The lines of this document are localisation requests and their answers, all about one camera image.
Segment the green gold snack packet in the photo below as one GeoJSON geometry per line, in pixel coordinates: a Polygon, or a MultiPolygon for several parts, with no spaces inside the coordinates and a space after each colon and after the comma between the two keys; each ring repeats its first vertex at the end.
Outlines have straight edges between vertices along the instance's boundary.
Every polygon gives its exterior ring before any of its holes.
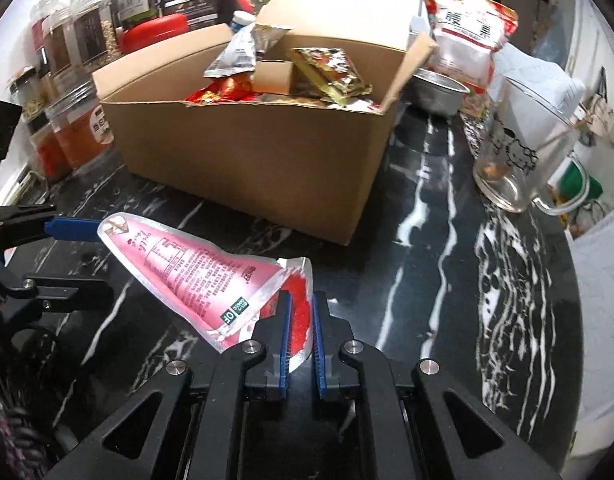
{"type": "Polygon", "coordinates": [[[292,63],[327,98],[340,106],[370,96],[372,86],[339,48],[302,47],[287,51],[292,63]]]}

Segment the small white cap bottle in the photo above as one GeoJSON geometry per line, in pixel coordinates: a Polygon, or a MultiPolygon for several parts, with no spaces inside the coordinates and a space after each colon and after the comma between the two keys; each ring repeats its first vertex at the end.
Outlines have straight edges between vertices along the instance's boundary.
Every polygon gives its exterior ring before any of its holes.
{"type": "Polygon", "coordinates": [[[253,24],[255,21],[256,21],[256,16],[254,14],[243,11],[243,10],[236,10],[233,12],[233,15],[231,18],[230,29],[232,30],[234,34],[236,34],[242,28],[249,26],[250,24],[253,24]]]}

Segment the pink cone snack packet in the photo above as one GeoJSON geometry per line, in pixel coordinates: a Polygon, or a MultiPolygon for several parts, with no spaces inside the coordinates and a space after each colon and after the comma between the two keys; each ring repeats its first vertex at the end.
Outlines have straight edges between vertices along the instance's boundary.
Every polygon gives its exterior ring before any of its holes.
{"type": "Polygon", "coordinates": [[[209,240],[136,214],[102,220],[98,237],[130,274],[222,352],[253,336],[292,298],[289,370],[313,348],[313,266],[305,257],[272,259],[225,252],[209,240]]]}

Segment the glass mug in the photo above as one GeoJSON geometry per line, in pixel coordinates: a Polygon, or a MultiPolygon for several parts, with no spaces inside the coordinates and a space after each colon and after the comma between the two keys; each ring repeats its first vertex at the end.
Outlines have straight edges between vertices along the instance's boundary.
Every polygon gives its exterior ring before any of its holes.
{"type": "Polygon", "coordinates": [[[529,206],[551,217],[568,214],[589,193],[589,174],[574,153],[580,135],[560,110],[526,84],[506,78],[481,141],[473,178],[498,208],[520,214],[529,206]],[[562,162],[577,166],[582,187],[561,205],[547,202],[546,186],[562,162]]]}

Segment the light blue cushion far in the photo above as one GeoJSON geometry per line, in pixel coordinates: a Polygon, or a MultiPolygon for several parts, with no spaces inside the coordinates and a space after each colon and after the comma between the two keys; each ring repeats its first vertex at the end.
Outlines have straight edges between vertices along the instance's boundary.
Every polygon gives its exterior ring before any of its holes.
{"type": "Polygon", "coordinates": [[[530,88],[566,116],[571,116],[585,92],[585,85],[552,62],[527,55],[513,44],[493,55],[494,74],[487,88],[492,101],[498,101],[506,78],[530,88]]]}

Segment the brown contents jar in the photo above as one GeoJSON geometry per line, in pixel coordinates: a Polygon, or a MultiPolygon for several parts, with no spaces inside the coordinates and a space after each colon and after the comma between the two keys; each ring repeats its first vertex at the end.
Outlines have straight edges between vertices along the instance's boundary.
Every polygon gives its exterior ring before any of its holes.
{"type": "Polygon", "coordinates": [[[70,0],[80,61],[87,72],[119,58],[110,0],[70,0]]]}

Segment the red cylindrical canister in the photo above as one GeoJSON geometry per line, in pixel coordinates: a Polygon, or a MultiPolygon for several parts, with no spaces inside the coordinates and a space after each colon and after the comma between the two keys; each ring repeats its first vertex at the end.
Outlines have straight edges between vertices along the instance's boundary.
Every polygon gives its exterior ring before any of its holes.
{"type": "Polygon", "coordinates": [[[175,13],[154,18],[124,32],[120,40],[120,50],[124,54],[136,52],[188,31],[189,24],[185,14],[175,13]]]}

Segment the cashew nut bag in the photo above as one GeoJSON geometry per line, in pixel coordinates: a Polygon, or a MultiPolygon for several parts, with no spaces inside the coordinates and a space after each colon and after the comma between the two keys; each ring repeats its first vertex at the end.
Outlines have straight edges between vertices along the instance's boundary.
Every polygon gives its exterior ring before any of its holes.
{"type": "Polygon", "coordinates": [[[516,32],[516,11],[494,0],[423,0],[437,50],[429,67],[477,94],[490,85],[494,53],[516,32]]]}

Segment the red candy packet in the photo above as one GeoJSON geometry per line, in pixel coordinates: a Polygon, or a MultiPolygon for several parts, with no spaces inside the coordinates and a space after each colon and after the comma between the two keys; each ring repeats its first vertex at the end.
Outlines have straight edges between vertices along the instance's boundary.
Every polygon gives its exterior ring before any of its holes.
{"type": "Polygon", "coordinates": [[[214,79],[207,87],[197,90],[185,101],[194,104],[252,101],[257,96],[249,73],[214,79]]]}

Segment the silver foil snack packet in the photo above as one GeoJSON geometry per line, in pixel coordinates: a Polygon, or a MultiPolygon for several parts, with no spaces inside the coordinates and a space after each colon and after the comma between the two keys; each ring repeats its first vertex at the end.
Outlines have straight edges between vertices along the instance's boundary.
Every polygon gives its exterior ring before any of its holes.
{"type": "Polygon", "coordinates": [[[257,62],[290,30],[288,27],[259,23],[241,28],[217,58],[209,64],[204,77],[219,79],[253,72],[257,62]]]}

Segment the tan contents jar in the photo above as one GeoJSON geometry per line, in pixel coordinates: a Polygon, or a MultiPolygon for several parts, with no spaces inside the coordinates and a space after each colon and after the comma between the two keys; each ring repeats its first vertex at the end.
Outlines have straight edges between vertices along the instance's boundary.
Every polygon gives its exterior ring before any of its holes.
{"type": "Polygon", "coordinates": [[[62,6],[44,19],[42,35],[52,77],[56,82],[71,86],[86,76],[78,52],[72,12],[68,6],[62,6]]]}

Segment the red label jar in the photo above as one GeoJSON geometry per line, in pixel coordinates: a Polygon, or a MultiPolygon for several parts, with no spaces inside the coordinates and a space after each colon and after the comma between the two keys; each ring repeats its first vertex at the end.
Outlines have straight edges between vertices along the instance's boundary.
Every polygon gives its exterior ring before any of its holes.
{"type": "Polygon", "coordinates": [[[60,0],[40,0],[31,9],[31,39],[36,52],[39,66],[48,67],[48,55],[46,55],[43,43],[43,22],[60,7],[60,0]]]}

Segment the steel bowl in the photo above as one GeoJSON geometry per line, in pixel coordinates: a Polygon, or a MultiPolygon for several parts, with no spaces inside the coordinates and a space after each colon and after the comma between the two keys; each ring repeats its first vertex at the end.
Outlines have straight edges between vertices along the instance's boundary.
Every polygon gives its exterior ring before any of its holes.
{"type": "Polygon", "coordinates": [[[420,68],[409,84],[412,101],[429,114],[452,117],[470,92],[467,86],[433,70],[420,68]]]}

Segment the clear jar orange contents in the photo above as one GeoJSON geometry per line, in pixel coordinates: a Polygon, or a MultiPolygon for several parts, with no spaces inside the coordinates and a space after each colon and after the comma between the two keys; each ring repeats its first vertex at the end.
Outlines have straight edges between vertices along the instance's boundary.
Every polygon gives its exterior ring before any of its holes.
{"type": "Polygon", "coordinates": [[[112,146],[113,131],[92,80],[52,103],[45,114],[72,169],[89,164],[112,146]]]}

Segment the brown cardboard box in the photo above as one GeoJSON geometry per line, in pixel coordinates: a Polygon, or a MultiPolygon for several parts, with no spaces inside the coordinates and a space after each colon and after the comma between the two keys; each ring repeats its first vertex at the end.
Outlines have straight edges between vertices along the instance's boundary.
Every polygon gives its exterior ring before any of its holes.
{"type": "Polygon", "coordinates": [[[270,0],[286,28],[269,51],[340,48],[371,84],[374,113],[288,102],[200,105],[191,94],[231,40],[225,25],[146,47],[97,70],[98,98],[127,167],[306,234],[347,244],[367,203],[403,86],[422,63],[409,37],[421,0],[270,0]]]}

